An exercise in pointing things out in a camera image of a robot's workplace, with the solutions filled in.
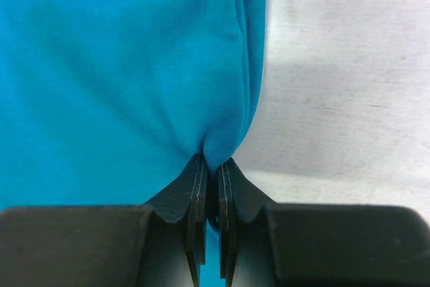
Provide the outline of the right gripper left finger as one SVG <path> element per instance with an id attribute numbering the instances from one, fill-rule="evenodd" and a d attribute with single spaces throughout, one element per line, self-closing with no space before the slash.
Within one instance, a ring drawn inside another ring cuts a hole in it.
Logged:
<path id="1" fill-rule="evenodd" d="M 2 286 L 197 286 L 207 165 L 192 157 L 142 205 L 1 212 Z"/>

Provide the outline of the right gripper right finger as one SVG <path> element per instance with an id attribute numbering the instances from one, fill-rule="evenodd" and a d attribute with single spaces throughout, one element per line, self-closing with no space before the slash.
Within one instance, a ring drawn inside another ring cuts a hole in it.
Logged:
<path id="1" fill-rule="evenodd" d="M 278 203 L 233 160 L 217 180 L 227 286 L 429 285 L 429 225 L 410 208 Z"/>

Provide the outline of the teal blue t shirt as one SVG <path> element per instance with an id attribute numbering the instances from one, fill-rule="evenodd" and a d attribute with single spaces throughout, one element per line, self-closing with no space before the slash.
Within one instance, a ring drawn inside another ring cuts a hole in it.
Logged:
<path id="1" fill-rule="evenodd" d="M 252 123 L 266 0 L 1 0 L 1 206 L 138 203 Z"/>

